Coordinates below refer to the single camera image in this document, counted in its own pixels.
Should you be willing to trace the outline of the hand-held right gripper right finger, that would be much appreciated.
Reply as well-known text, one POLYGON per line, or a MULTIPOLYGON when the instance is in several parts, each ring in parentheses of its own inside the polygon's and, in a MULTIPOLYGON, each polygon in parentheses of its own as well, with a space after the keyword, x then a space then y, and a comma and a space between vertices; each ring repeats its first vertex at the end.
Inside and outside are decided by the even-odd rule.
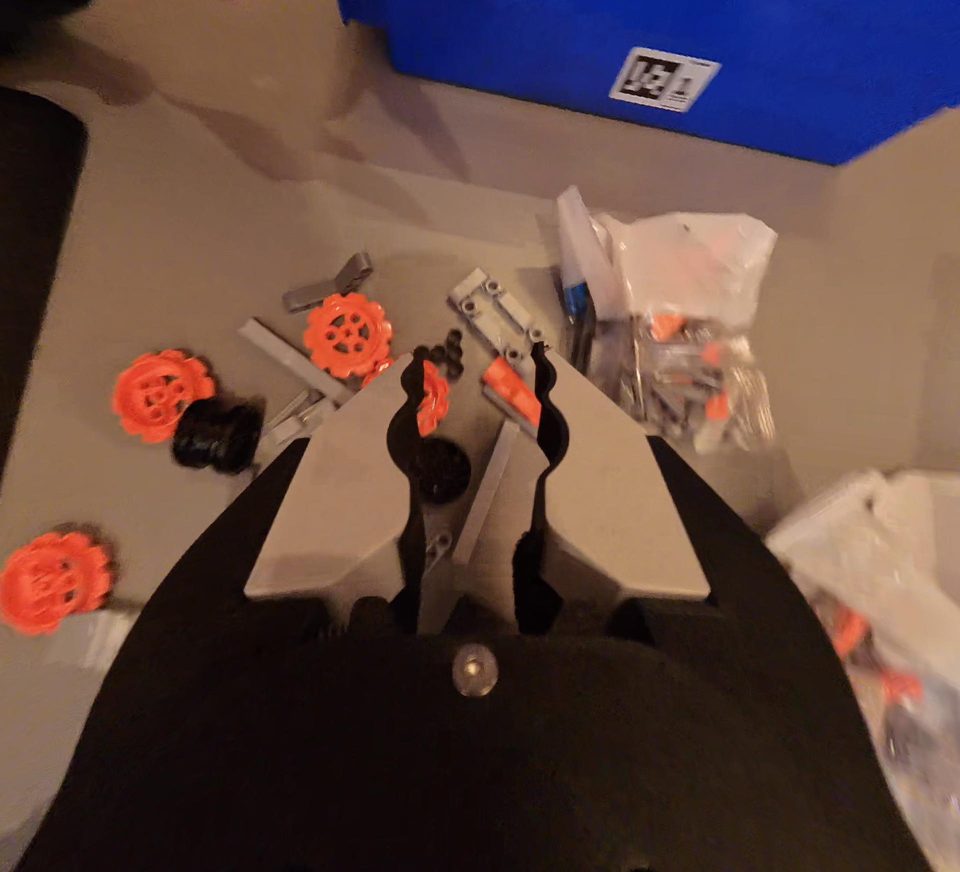
POLYGON ((532 351, 546 468, 515 602, 706 602, 711 587, 640 424, 557 351, 532 351))

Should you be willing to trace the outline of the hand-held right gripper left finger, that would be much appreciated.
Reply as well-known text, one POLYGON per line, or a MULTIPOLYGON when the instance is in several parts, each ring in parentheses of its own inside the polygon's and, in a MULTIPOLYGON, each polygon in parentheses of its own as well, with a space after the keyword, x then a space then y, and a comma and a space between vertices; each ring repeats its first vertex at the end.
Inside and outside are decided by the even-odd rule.
POLYGON ((388 449, 411 354, 318 425, 246 581, 249 599, 395 598, 410 486, 388 449))

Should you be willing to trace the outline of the clear bag of orange parts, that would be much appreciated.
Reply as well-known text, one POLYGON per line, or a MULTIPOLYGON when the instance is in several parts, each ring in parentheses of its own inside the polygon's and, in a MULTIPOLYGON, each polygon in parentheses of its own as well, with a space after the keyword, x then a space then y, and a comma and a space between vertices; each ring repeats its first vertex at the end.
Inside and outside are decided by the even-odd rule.
POLYGON ((745 214, 593 214, 557 198, 567 360, 650 434, 705 456, 773 445, 750 329, 777 233, 745 214))

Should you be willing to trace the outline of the clear bag of grey beams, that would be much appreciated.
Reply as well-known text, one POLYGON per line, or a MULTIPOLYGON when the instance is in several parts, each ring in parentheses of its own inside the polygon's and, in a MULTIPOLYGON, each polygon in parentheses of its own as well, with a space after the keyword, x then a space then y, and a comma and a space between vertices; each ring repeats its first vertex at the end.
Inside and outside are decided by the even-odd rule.
POLYGON ((765 542, 830 639, 930 865, 958 870, 958 473, 853 474, 765 542))

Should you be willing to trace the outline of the blue plastic bin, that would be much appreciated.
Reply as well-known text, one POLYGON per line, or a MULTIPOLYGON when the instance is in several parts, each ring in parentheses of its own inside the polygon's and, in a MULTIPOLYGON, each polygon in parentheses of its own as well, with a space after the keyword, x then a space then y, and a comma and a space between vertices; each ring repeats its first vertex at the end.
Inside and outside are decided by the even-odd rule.
POLYGON ((958 107, 958 0, 338 0, 438 82, 838 166, 958 107))

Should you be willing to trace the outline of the black wheel hub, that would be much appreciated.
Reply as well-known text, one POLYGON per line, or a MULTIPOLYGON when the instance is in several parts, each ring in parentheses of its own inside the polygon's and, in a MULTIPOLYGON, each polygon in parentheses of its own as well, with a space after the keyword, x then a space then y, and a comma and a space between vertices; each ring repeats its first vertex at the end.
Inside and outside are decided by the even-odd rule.
POLYGON ((171 440, 180 467, 236 476, 255 462, 264 415, 254 402, 199 399, 181 414, 171 440))
POLYGON ((467 493, 473 466, 469 455, 453 440, 430 435, 422 439, 410 465, 419 501, 426 506, 448 506, 467 493))

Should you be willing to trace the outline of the grey flat bar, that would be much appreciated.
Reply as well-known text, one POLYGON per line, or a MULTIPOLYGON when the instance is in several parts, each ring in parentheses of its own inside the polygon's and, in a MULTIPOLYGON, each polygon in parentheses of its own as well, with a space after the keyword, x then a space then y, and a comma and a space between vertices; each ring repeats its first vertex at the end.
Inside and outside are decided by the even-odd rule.
POLYGON ((491 514, 495 498, 510 463, 514 446, 521 433, 522 427, 519 423, 510 419, 503 422, 453 550, 452 562, 457 570, 464 570, 471 565, 482 530, 491 514))

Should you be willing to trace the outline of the orange wedge panel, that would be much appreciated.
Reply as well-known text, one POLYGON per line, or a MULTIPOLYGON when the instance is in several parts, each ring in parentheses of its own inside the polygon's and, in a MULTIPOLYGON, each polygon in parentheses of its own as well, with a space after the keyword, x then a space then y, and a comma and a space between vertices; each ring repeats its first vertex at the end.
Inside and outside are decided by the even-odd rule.
POLYGON ((503 357, 495 358, 482 376, 484 394, 505 414, 529 430, 537 430, 542 404, 529 386, 503 357))

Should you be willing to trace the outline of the dark grey long bar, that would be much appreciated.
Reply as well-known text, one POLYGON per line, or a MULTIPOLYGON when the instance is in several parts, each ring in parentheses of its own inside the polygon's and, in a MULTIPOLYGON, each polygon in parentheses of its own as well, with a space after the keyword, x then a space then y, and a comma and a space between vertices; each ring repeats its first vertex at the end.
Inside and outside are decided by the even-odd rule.
POLYGON ((337 408, 354 397, 354 391, 343 381, 320 369, 304 353, 255 318, 247 319, 237 329, 241 338, 282 366, 308 388, 329 399, 337 408))

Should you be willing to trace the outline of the scattered orange gear wheels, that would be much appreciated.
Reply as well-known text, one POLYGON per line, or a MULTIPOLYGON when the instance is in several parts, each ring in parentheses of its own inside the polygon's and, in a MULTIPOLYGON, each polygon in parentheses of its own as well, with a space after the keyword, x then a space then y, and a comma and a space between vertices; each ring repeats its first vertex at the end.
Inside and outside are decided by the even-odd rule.
MULTIPOLYGON (((392 327, 383 309, 357 293, 335 295, 308 315, 304 342, 310 360, 332 377, 343 381, 354 395, 395 364, 389 359, 392 327)), ((399 627, 417 631, 426 572, 426 526, 410 465, 423 437, 420 406, 428 398, 430 384, 424 375, 428 362, 414 358, 401 379, 407 404, 396 414, 388 429, 388 449, 410 486, 410 513, 398 542, 404 579, 402 591, 393 599, 320 599, 291 597, 249 599, 247 580, 280 509, 284 496, 303 458, 309 438, 291 442, 283 454, 268 466, 259 479, 241 492, 224 513, 180 558, 154 598, 169 592, 176 581, 198 594, 201 607, 213 609, 214 590, 239 602, 256 600, 306 599, 319 601, 325 614, 337 626, 345 626, 357 602, 378 599, 387 602, 399 627)))

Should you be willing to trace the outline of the dark grey bent beam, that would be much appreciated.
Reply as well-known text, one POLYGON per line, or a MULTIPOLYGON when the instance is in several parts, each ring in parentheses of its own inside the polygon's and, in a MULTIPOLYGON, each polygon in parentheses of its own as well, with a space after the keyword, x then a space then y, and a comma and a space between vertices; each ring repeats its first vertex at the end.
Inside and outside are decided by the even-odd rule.
POLYGON ((373 272, 371 256, 364 251, 354 253, 334 276, 284 293, 283 308, 289 314, 305 313, 331 296, 359 292, 373 272))

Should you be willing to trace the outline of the grey curved panel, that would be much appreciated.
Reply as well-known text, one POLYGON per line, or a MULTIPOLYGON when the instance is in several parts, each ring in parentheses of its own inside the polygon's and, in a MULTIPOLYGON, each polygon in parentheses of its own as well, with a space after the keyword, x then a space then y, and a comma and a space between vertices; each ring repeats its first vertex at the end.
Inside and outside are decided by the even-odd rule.
POLYGON ((137 611, 99 610, 71 616, 53 634, 44 664, 105 674, 139 617, 137 611))

